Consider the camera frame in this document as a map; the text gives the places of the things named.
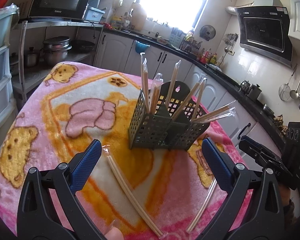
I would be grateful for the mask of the person's left hand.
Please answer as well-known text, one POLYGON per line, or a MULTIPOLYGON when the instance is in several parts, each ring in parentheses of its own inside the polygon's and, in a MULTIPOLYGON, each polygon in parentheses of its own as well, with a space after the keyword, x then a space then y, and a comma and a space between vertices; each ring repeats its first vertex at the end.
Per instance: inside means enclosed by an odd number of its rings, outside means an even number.
POLYGON ((119 221, 115 219, 106 230, 105 237, 107 240, 124 240, 123 233, 118 227, 119 221))

